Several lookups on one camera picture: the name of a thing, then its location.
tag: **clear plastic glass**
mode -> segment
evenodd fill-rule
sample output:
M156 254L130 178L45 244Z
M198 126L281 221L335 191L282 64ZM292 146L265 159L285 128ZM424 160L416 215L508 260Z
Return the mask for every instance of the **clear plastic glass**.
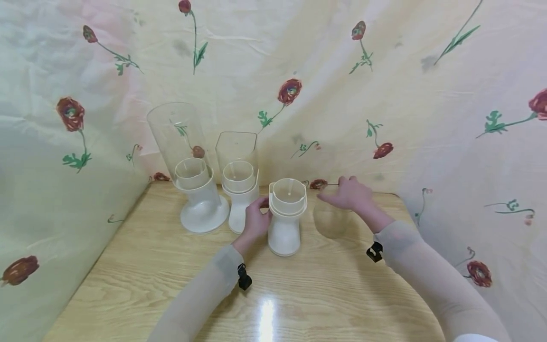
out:
M185 102L159 105L147 115L148 125L160 148L171 179L176 181L176 166L188 158L209 160L197 109Z
M256 146L256 133L220 133L216 152L222 183L227 190L244 193L253 188L258 174Z
M334 194L337 187L325 186L321 192ZM351 210L338 209L320 199L316 200L313 208L313 221L317 231L329 239L339 239L346 234L346 230L352 222L351 215Z

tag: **floral fabric backdrop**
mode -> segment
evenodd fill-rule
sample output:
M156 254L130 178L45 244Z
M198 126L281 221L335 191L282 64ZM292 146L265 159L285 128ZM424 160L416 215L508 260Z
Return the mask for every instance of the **floral fabric backdrop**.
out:
M149 181L142 73L113 3L4 1L0 22L0 340L35 342Z
M542 340L545 14L542 0L0 4L0 299L16 308L0 337L22 321L26 340L45 333L114 233L104 218L169 180L146 113L183 101L217 175L218 135L256 132L262 184L353 174L398 194L512 338Z

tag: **white cup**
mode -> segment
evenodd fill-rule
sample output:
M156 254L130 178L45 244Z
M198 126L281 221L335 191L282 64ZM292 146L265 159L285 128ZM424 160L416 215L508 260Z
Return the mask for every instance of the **white cup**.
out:
M174 167L176 185L184 190L201 188L211 178L207 164L200 158L186 158Z
M306 187L296 179L280 179L273 184L271 192L270 206L281 215L295 215L306 205Z
M222 181L229 192L246 193L253 188L256 181L253 165L244 160L228 163L222 171Z

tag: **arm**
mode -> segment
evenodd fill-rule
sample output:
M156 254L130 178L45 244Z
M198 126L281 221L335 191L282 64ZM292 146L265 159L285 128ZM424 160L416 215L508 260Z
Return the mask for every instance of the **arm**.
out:
M510 342L499 317L464 277L421 238L418 231L395 221L378 208L372 191L355 177L339 180L335 195L319 198L357 213L383 246L386 265L399 274L429 306L447 341L465 341L466 334Z
M260 212L260 198L246 212L243 233L231 244L222 248L213 259L175 297L148 337L148 342L191 342L205 324L213 310L232 291L239 276L237 267L243 255L266 234L271 213Z

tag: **left hand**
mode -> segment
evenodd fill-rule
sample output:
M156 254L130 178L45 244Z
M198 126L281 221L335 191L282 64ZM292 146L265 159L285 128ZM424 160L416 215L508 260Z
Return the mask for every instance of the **left hand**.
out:
M272 212L262 213L260 208L268 207L268 197L260 197L245 209L245 227L241 235L232 243L244 255L256 240L267 234L272 221Z

